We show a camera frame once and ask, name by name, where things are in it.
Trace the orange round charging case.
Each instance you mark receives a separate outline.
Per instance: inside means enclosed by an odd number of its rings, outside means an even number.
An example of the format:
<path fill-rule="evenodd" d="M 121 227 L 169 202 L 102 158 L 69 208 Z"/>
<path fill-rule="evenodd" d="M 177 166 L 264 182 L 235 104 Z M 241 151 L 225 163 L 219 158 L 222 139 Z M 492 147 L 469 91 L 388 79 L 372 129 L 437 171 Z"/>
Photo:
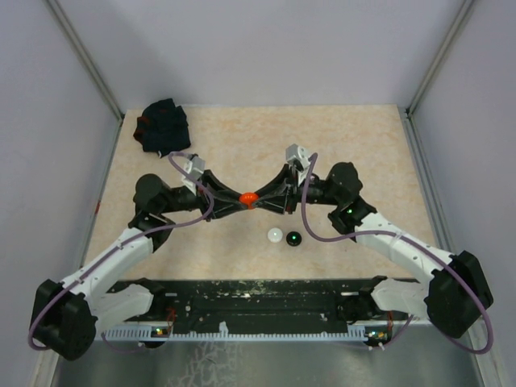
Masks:
<path fill-rule="evenodd" d="M 260 196 L 257 193 L 254 192 L 246 192 L 242 193 L 239 196 L 239 202 L 245 206 L 247 210 L 254 209 L 254 203 L 260 198 Z"/>

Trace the white charging case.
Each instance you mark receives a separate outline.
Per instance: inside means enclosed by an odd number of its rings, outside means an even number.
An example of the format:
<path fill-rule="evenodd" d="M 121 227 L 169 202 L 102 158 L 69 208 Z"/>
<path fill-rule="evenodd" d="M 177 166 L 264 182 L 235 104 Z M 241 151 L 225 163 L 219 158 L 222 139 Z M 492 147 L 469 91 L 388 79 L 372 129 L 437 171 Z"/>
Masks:
<path fill-rule="evenodd" d="M 280 243 L 283 240 L 283 231 L 278 227 L 273 227 L 268 230 L 267 238 L 271 243 Z"/>

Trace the black round charging case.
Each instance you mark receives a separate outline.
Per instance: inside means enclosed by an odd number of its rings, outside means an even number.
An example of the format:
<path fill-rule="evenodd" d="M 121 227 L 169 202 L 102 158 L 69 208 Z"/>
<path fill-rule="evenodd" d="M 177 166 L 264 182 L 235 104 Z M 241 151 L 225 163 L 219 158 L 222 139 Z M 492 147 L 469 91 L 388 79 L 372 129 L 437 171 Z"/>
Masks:
<path fill-rule="evenodd" d="M 302 235 L 297 231 L 290 231 L 286 235 L 285 241 L 291 247 L 299 246 L 302 242 Z"/>

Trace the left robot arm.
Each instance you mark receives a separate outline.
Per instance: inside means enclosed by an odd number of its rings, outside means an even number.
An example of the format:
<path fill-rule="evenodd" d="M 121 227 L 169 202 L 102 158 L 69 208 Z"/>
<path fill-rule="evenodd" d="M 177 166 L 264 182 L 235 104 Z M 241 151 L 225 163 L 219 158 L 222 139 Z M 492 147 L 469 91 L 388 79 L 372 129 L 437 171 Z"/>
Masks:
<path fill-rule="evenodd" d="M 142 314 L 162 318 L 168 301 L 157 285 L 142 279 L 117 293 L 111 287 L 130 268 L 156 252 L 177 223 L 166 214 L 200 210 L 201 219 L 216 210 L 246 210 L 240 193 L 208 179 L 171 188 L 156 174 L 135 186 L 135 216 L 122 234 L 99 256 L 61 281 L 44 281 L 36 290 L 27 341 L 36 351 L 53 350 L 67 360 L 83 356 L 98 336 Z"/>

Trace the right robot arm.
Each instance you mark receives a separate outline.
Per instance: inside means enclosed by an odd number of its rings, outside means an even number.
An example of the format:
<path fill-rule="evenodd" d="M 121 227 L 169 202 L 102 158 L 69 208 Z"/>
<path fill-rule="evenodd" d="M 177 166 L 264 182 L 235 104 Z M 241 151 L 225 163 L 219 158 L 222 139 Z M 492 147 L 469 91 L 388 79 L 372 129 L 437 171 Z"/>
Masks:
<path fill-rule="evenodd" d="M 446 336 L 460 338 L 493 304 L 479 260 L 434 248 L 396 227 L 361 196 L 363 187 L 353 164 L 335 164 L 323 180 L 312 177 L 310 164 L 285 165 L 257 192 L 249 208 L 279 214 L 308 204 L 330 205 L 328 218 L 339 236 L 382 254 L 410 272 L 413 282 L 376 277 L 360 292 L 360 309 L 368 318 L 400 311 L 428 319 Z"/>

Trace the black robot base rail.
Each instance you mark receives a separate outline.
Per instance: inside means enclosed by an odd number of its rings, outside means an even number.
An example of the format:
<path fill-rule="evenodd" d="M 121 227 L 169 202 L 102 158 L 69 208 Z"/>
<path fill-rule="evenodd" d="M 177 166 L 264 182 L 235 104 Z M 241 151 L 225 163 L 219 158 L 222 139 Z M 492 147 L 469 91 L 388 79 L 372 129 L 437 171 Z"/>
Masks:
<path fill-rule="evenodd" d="M 155 305 L 132 323 L 170 323 L 174 333 L 216 332 L 225 323 L 234 333 L 347 332 L 359 321 L 401 321 L 403 312 L 384 312 L 361 300 L 369 279 L 154 280 Z"/>

